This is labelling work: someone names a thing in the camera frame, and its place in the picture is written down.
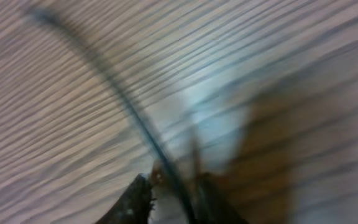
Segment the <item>black wire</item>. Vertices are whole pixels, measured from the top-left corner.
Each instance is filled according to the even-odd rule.
[[[187,214],[188,222],[190,224],[195,224],[195,214],[183,181],[176,172],[175,166],[168,160],[167,155],[164,153],[163,144],[158,140],[158,135],[154,131],[154,127],[150,122],[148,122],[147,116],[140,113],[141,110],[139,104],[137,104],[134,99],[130,98],[130,96],[126,94],[119,86],[117,81],[114,80],[114,77],[117,75],[117,73],[112,73],[112,66],[109,66],[107,60],[103,59],[103,57],[97,53],[97,51],[92,49],[88,43],[81,39],[79,35],[76,35],[72,30],[61,23],[58,17],[50,11],[34,7],[30,9],[28,13],[39,22],[60,29],[61,32],[63,32],[66,37],[68,37],[70,43],[80,49],[83,57],[94,65],[102,77],[109,83],[110,87],[115,89],[116,93],[124,103],[124,106],[132,115],[136,124],[139,126],[139,129],[144,135],[144,140],[151,145],[152,149],[162,161],[164,171],[170,178],[177,197],[180,199],[182,207]]]

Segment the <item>wooden surface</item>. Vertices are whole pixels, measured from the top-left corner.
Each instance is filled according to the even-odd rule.
[[[0,223],[93,223],[153,157],[29,4],[0,0]],[[173,157],[196,124],[251,223],[358,223],[358,0],[43,4],[114,64]]]

